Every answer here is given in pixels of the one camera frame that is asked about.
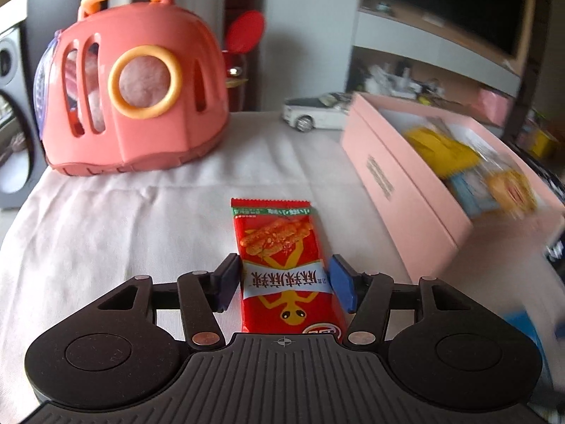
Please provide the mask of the blue white milk packet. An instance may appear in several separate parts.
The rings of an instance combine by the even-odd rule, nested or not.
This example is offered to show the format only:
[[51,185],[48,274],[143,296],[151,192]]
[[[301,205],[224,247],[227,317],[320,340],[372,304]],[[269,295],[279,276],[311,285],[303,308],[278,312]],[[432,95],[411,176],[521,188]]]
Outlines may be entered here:
[[469,218],[500,210],[500,205],[492,197],[480,170],[466,170],[450,177],[447,188]]

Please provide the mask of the yellow mini bread packet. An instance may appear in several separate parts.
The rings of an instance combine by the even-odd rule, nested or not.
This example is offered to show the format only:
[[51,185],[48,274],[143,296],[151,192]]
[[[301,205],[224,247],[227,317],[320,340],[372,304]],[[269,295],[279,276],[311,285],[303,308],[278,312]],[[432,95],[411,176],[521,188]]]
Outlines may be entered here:
[[499,170],[488,173],[487,189],[503,212],[524,216],[536,210],[537,204],[530,183],[518,170]]

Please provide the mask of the pink toy pet carrier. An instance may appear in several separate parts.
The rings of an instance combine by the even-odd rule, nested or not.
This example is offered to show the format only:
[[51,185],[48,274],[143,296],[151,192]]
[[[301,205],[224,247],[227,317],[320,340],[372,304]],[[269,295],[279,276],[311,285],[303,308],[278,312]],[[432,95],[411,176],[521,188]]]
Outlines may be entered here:
[[174,0],[82,0],[42,55],[34,94],[46,161],[70,176],[182,166],[229,123],[218,41]]

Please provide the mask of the pink cardboard box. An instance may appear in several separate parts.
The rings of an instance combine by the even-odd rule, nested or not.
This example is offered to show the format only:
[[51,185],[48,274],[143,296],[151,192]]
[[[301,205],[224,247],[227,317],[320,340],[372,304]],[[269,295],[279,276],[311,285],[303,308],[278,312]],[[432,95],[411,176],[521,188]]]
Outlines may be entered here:
[[[503,213],[472,219],[405,139],[405,132],[440,119],[454,137],[514,163],[534,192],[537,209],[522,218]],[[379,212],[412,281],[438,276],[458,252],[488,258],[487,246],[512,257],[544,249],[564,228],[564,206],[510,147],[477,120],[387,96],[353,96],[342,147]]]

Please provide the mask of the red snack packet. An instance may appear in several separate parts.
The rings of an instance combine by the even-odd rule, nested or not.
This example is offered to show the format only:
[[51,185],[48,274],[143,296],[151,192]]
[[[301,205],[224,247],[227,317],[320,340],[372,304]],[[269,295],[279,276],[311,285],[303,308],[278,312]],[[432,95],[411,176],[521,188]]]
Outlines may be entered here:
[[331,287],[305,200],[231,200],[242,260],[241,330],[328,334],[340,341],[346,318]]

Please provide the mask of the pink bag on shelf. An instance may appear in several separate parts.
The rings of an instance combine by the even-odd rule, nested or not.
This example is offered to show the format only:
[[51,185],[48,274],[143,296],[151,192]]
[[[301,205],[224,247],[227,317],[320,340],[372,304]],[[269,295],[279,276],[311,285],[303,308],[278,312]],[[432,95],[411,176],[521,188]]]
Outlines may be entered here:
[[513,98],[491,88],[480,88],[470,106],[491,124],[503,127],[513,106]]

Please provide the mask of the blue snack packet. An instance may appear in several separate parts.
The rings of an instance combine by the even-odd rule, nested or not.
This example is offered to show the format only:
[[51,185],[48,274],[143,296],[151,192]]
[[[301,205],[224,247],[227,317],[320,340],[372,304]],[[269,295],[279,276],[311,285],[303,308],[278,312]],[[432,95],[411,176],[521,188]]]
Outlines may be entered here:
[[520,330],[535,343],[542,358],[542,370],[547,371],[549,367],[545,350],[534,326],[534,323],[531,321],[530,316],[528,315],[528,312],[526,310],[514,311],[506,314],[503,319],[513,327]]

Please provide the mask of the yellow snack packet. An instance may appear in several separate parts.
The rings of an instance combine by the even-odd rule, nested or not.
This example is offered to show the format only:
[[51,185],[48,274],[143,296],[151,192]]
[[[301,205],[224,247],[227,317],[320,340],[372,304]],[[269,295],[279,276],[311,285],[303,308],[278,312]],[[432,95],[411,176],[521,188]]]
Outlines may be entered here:
[[482,158],[471,147],[429,127],[416,127],[403,134],[412,149],[442,180],[478,166]]

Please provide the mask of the white TV cabinet shelf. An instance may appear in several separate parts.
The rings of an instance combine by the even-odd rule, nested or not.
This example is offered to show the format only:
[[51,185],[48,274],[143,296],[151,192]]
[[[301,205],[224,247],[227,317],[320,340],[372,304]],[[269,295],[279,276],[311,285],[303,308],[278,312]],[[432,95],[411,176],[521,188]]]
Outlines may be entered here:
[[352,58],[389,72],[405,61],[413,78],[439,81],[452,101],[468,104],[480,88],[514,99],[530,47],[531,0],[525,16],[516,52],[505,54],[432,12],[393,0],[358,0]]

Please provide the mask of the toy car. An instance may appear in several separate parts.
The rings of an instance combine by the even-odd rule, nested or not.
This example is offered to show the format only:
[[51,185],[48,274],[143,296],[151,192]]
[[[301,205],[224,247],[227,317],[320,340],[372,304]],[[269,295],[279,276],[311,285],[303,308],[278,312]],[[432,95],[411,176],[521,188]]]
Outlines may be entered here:
[[343,130],[351,101],[351,93],[341,92],[289,99],[284,101],[281,117],[290,127],[303,133],[315,129]]

